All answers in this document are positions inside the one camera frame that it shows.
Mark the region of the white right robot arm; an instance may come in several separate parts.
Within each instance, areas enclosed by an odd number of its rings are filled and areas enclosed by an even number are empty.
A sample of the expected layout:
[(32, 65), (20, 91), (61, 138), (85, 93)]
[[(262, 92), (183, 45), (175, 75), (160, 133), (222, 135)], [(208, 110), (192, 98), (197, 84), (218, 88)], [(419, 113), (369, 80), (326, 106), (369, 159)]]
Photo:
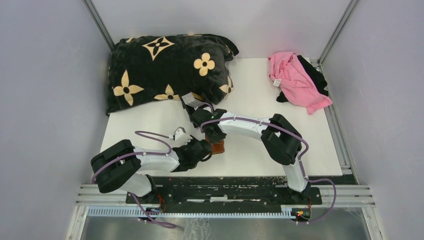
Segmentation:
[(212, 112), (200, 107), (188, 115), (194, 127), (199, 127), (211, 144), (223, 141), (229, 134), (261, 141), (270, 158), (283, 167), (289, 199), (302, 204), (309, 198), (310, 184), (305, 180), (298, 158), (302, 136), (284, 116), (276, 113), (271, 118), (252, 118), (225, 109)]

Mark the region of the brown leather card holder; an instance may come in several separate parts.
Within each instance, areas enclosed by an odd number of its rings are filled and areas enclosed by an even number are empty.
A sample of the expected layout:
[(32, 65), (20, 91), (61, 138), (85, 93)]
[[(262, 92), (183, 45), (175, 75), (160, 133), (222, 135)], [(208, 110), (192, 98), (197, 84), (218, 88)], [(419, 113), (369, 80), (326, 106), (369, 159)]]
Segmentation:
[(206, 141), (211, 145), (211, 154), (212, 155), (217, 155), (217, 154), (222, 154), (225, 152), (225, 142), (224, 140), (221, 140), (219, 142), (216, 143), (212, 143), (209, 139), (206, 139)]

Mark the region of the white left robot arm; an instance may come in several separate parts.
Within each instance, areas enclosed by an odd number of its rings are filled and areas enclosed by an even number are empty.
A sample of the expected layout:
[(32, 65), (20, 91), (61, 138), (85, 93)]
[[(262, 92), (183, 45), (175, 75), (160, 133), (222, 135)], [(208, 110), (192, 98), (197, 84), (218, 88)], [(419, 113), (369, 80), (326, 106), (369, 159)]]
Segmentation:
[(210, 143), (194, 137), (187, 144), (169, 150), (143, 149), (123, 139), (90, 160), (92, 182), (100, 193), (124, 190), (149, 204), (156, 200), (158, 191), (152, 177), (139, 174), (140, 171), (186, 172), (198, 162), (207, 161), (212, 151)]

